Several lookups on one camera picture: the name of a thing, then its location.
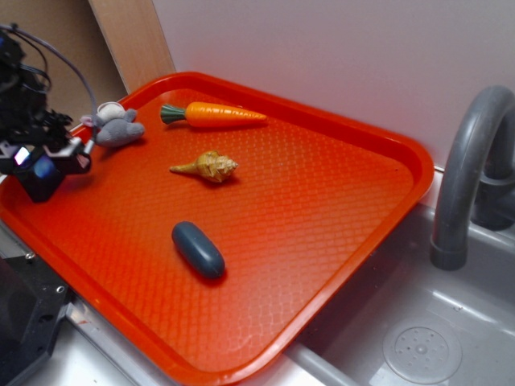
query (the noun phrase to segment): drain cover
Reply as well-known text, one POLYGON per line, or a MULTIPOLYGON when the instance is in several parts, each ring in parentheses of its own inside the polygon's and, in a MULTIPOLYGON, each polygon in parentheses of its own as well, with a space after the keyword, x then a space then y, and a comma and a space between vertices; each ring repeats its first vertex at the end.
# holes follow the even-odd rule
POLYGON ((461 346, 448 326, 430 318, 406 319, 385 337, 386 363, 400 377, 416 384, 437 384, 450 378, 461 363, 461 346))

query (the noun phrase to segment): gray sink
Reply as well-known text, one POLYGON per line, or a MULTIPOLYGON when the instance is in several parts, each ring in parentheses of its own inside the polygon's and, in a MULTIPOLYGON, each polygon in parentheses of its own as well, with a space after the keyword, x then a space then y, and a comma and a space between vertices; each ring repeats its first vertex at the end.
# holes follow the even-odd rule
POLYGON ((515 243, 472 225, 467 264, 437 269, 433 215, 417 206, 298 337, 328 384, 515 384, 515 243))

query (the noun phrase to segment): orange tray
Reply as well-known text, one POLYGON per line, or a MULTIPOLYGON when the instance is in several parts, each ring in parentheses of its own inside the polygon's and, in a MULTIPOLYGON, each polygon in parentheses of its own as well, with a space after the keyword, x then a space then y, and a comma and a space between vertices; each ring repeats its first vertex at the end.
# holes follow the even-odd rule
POLYGON ((6 179, 0 216, 183 384, 230 384, 265 367, 432 181, 430 156, 409 138, 209 76, 166 76, 121 103, 146 127, 139 142, 95 148, 91 172, 68 176, 46 203, 6 179), (269 120, 161 122, 163 104, 192 101, 269 120), (222 184, 168 170, 207 150, 240 165, 222 184), (221 251, 221 279, 203 279, 179 255, 171 230, 183 220, 221 251))

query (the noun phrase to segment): tray rim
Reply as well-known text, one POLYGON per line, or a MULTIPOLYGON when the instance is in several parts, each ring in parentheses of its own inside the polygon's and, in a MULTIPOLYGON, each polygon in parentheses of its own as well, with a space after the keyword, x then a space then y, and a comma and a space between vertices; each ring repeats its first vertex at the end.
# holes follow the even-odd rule
MULTIPOLYGON (((222 91, 222 94, 223 92, 230 92, 232 96, 238 95, 240 97, 238 100, 242 101, 242 104, 247 109, 252 109, 253 105, 258 102, 261 107, 264 106, 264 108, 260 109, 260 112, 263 113, 266 113, 267 109, 276 109, 277 107, 287 109, 289 112, 288 116, 292 117, 292 120, 289 122, 293 124, 306 125, 306 122, 323 119, 335 127, 345 125, 348 130, 345 130, 345 133, 341 133, 341 130, 337 139, 344 141, 345 138, 352 136, 353 145, 399 161, 410 170, 413 176, 413 186, 410 192, 404 196, 404 199, 390 212, 387 218, 369 234, 366 241, 349 257, 345 265, 337 270, 331 279, 326 282, 325 286, 301 309, 293 319, 295 323, 289 322, 275 337, 275 340, 266 346, 253 360, 227 371, 203 372, 194 368, 178 354, 174 355, 172 363, 170 360, 166 360, 165 358, 170 357, 171 351, 175 352, 173 348, 161 341, 153 331, 144 326, 128 310, 124 314, 120 313, 119 308, 125 309, 121 304, 117 305, 117 309, 114 310, 112 305, 117 304, 116 299, 111 297, 107 291, 102 292, 95 288, 91 277, 80 275, 80 267, 78 265, 65 269, 67 281, 83 283, 83 285, 90 287, 93 285, 93 295, 96 294, 97 296, 92 296, 95 299, 86 300, 92 303, 92 306, 97 308, 122 334, 172 379, 185 384, 230 384, 251 376, 258 370, 266 367, 267 364, 281 354, 282 350, 299 334, 302 327, 306 326, 315 316, 316 311, 326 304, 352 276, 352 273, 363 264, 366 257, 363 258, 362 255, 372 252, 426 193, 433 180, 434 163, 431 156, 421 145, 404 135, 198 72, 178 72, 162 76, 122 98, 120 103, 127 109, 138 109, 138 107, 148 101, 151 95, 158 96, 164 92, 179 88, 192 88, 201 91, 199 85, 202 84, 214 84, 222 91), (191 82, 197 82, 197 88, 193 88, 191 82), (378 137, 381 139, 381 144, 370 141, 372 138, 377 140, 378 137)), ((325 130, 314 131, 327 135, 325 130)), ((85 141, 89 138, 89 129, 84 126, 78 126, 74 134, 85 141)), ((0 217, 31 248, 33 248, 32 246, 37 247, 34 250, 43 258, 44 256, 60 255, 61 260, 67 260, 66 256, 55 245, 44 245, 45 243, 37 235, 32 234, 22 219, 17 219, 4 208, 0 211, 0 217)))

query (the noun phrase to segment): faucet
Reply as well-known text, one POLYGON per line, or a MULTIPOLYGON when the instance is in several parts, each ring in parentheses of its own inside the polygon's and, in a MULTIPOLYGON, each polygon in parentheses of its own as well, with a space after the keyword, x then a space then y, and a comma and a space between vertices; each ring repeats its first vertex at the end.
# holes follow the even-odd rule
POLYGON ((443 173, 431 237, 431 261, 445 270, 467 261, 470 220, 501 230, 515 221, 515 95, 491 86, 470 104, 443 173))

